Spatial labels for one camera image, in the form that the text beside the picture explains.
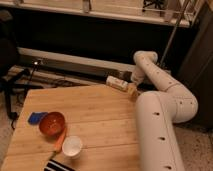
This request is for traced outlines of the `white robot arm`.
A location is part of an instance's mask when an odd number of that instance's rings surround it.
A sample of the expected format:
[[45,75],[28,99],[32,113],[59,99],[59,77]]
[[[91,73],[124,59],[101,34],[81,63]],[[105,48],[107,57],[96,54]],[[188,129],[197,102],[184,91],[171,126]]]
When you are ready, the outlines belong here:
[[141,84],[145,77],[154,91],[141,93],[135,103],[141,171],[185,171],[174,123],[191,120],[198,111],[193,93],[157,65],[154,51],[136,51],[131,81]]

